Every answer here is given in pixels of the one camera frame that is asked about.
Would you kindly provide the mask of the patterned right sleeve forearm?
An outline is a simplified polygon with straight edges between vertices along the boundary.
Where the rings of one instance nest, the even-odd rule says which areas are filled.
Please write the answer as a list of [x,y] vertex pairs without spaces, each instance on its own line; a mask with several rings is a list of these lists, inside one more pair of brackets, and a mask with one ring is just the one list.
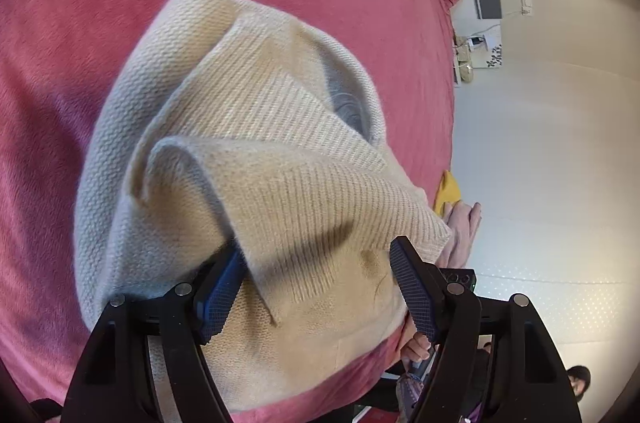
[[396,398],[398,401],[399,417],[397,423],[408,423],[416,411],[422,391],[424,390],[424,382],[415,374],[406,372],[396,383]]

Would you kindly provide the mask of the operator right hand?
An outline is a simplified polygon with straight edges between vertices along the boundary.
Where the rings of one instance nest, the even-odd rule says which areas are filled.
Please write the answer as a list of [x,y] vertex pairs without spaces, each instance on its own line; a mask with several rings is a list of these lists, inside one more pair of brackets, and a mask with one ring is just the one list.
[[463,201],[446,203],[442,220],[445,221],[451,235],[436,261],[436,266],[464,268],[471,256],[473,242],[482,221],[482,206],[480,203],[470,205]]

